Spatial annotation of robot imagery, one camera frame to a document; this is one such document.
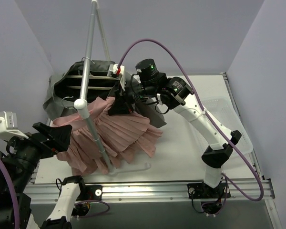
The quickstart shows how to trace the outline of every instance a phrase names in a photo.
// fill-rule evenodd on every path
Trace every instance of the pink ruffled garment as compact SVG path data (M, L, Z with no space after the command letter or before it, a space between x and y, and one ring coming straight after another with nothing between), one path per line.
M149 124L149 119L140 114L109 116L108 110L115 98L103 100L99 97L88 105L90 118L94 121L111 163L119 168L120 160L131 163L135 151L143 150L149 157L155 153L155 143L162 131ZM67 161L73 175L87 175L97 168L103 174L108 173L107 166L91 136L86 123L76 114L60 117L52 126L72 125L71 142L66 152L60 152L57 158Z

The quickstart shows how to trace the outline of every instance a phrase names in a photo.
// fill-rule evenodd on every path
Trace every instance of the metal hanger hook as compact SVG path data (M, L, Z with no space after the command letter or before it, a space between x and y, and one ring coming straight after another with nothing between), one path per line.
M83 61L84 59L88 59L89 61L91 61L92 63L94 63L93 60L91 60L89 57L83 57L83 58L82 58L82 61Z
M65 100L65 99L72 99L72 98L74 98L73 96L66 96L66 97L64 97L64 98L62 98L62 100L61 100L61 105L64 107L64 108L66 108L66 109L74 109L75 111L77 111L75 108L74 108L74 106L65 106L64 104L63 104L63 101Z

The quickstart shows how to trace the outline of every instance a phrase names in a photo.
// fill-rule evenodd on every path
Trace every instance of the metal pole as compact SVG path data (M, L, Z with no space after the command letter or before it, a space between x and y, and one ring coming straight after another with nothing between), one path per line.
M91 16L90 16L90 23L89 23L89 31L88 31L88 38L87 38L87 45L86 45L86 54L84 59L84 67L82 72L82 85L81 85L81 92L80 92L80 99L87 100L87 93L88 93L88 84L89 84L89 76L90 76L90 64L91 64L91 52L92 52L92 43L93 43L93 32L94 32L94 25L95 25L95 14L97 11L97 2L92 1L92 9L91 9ZM105 148L100 140L100 136L97 132L95 124L91 118L84 119L87 127L93 136L93 139L96 145L99 148L100 153L108 167L108 170L111 171L113 166L110 163L110 159L105 151Z
M82 72L81 93L80 93L80 99L85 99L85 100L87 99L87 92L88 92L96 8L97 8L97 3L95 1L92 1L89 31L88 31L88 38L86 45L86 54L84 57L84 67Z
M96 18L97 18L97 22L98 22L99 28L100 28L105 58L106 58L106 60L110 61L109 49L108 49L107 41L105 38L105 31L104 31L104 27L103 27L103 23L102 23L102 19L101 19L100 9L96 10Z
M109 159L109 157L108 157L108 155L106 153L106 150L105 150L105 148L104 148L104 146L103 146L103 144L102 144L102 142L100 140L100 136L97 133L97 129L95 127L94 122L90 118L85 119L85 121L86 121L86 124L87 124L87 127L88 127L90 133L93 136L94 142L96 143L96 145L99 148L100 153L102 154L102 157L103 157L103 159L104 159L104 161L105 161L105 163L106 163L106 165L108 167L108 170L112 171L113 166L112 166L112 164L110 162L110 159Z

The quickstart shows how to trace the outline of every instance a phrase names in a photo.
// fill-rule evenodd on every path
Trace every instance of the cable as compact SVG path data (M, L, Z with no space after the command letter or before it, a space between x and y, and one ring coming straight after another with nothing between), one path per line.
M93 213L93 214L90 214L88 216L80 216L79 218L89 218L89 217L94 217L94 216L99 216L99 215L102 215L102 214L105 214L107 213L109 210L110 210L110 205L107 204L106 202L103 202L101 200L93 200L93 199L89 199L89 200L84 200L84 201L80 201L76 204L74 204L75 206L79 205L79 204L85 204L85 203L100 203L100 204L104 204L107 206L107 209L105 211L101 211L101 212L97 212L97 213Z
M16 143L16 141L18 141L19 140L19 138L17 137L17 136L13 136L8 142L7 142L7 144L6 144L6 152L10 155L10 156L14 156L14 154L12 154L11 152L10 152L10 148L11 147L15 147L15 143Z
M161 113L161 112L157 111L157 105L158 105L158 104L159 104L159 103L157 102L156 106L154 106L154 110L155 110L156 112L158 112L159 114L164 115L164 114L167 114L167 113L170 111L169 108L167 108L167 110L166 110L164 113Z
M55 180L56 187L57 187L58 190L61 192L61 186L60 186L60 187L58 186L58 182L57 182L57 181L59 181L59 183L61 184L61 186L62 186L62 181L61 181L59 178L57 178L57 179Z
M19 214L19 205L18 205L15 187L13 185L9 172L7 171L6 167L4 166L4 163L1 160L0 160L0 170L6 180L6 184L8 185L8 188L10 191L10 197L13 203L13 210L14 210L15 229L19 229L20 228L20 214Z
M141 97L137 92L134 91L133 89L133 77L135 74L132 74L130 77L130 88L132 89L132 92L135 93L137 96Z
M214 215L218 215L222 210L223 210L223 208L224 208L224 206L225 206L225 203L226 203L226 201L227 201L227 198L228 198L228 181L227 181L227 178L225 177L225 198L224 198L224 202L222 203L222 206L220 207L220 209L218 210L218 212L216 212L216 213L214 213ZM222 198L222 196L223 195L221 195L219 198L218 198L218 200L217 201L215 201L214 203L215 204L217 204L218 202L219 202L219 200ZM208 203L203 203L202 205L201 205L201 207L203 208L205 205L207 205L207 204L210 204L210 202Z
M154 101L152 103L148 103L148 104L145 104L145 105L154 105L154 104L157 104L157 103L158 103L158 101Z
M175 63L177 64L177 66L179 67L179 69L181 70L182 74L186 77L188 83L190 84L196 98L198 101L198 104L200 106L200 108L202 110L204 110L204 106L198 96L198 93L193 85L193 83L191 82L190 78L188 77L188 75L186 74L185 70L183 69L183 67L181 66L181 64L178 62L178 60L176 59L176 57L172 54L171 51L169 51L163 44L161 44L160 42L154 40L154 39L140 39L137 40L136 42L132 43L128 49L125 51L125 53L123 54L119 64L118 64L118 68L120 68L121 64L123 63L127 53L130 51L130 49L135 46L138 43L141 42L153 42L155 44L158 44L159 46L161 46L164 50L166 50L168 52L168 54L172 57L172 59L175 61ZM252 198L250 196L248 196L240 187L238 187L229 177L226 176L226 174L222 173L222 175L238 190L240 191L247 199L251 200L251 201L260 201L263 199L264 196L264 188L263 188L263 184L262 181L260 180L260 178L258 177L258 174L255 172L254 168L252 167L252 165L250 164L250 162L245 158L245 156L242 154L242 152L240 152L240 150L230 141L229 138L227 138L227 136L220 130L220 128L217 126L217 124L214 122L214 120L211 118L211 116L208 114L208 112L205 112L205 115L208 117L208 119L210 120L210 122L213 124L213 126L215 127L215 129L222 135L222 137L228 142L228 144L238 153L238 155L242 158L242 160L246 163L246 165L249 167L250 171L252 172L252 174L254 175L258 186L260 188L260 196L258 198Z
M194 208L194 210L196 211L196 212L198 212L198 213L204 213L204 211L198 211L195 207L194 207L194 192L195 192L195 190L193 190L192 192L191 192L191 195L192 195L192 207Z

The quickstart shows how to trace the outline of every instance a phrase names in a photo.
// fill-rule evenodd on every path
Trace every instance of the black bracket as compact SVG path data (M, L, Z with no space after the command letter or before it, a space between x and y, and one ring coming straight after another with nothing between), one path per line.
M226 183L220 183L216 188L211 188L205 183L187 184L188 195L190 199L217 199L224 197ZM230 189L228 188L227 198L231 197Z
M70 222L67 222L66 217L63 216L60 219L48 219L44 221L41 229L72 229L72 225Z
M242 134L238 130L235 130L231 132L231 136L231 142L236 145L242 137ZM208 146L201 156L201 159L212 168L221 168L221 166L230 158L232 152L233 148L229 144L223 144L223 149L218 150L213 150Z
M83 194L80 194L77 200L102 200L102 194L102 185L86 185L85 192Z
M72 131L71 125L50 127L43 123L35 123L33 128L45 136L46 139L42 144L50 150L63 152L69 148Z

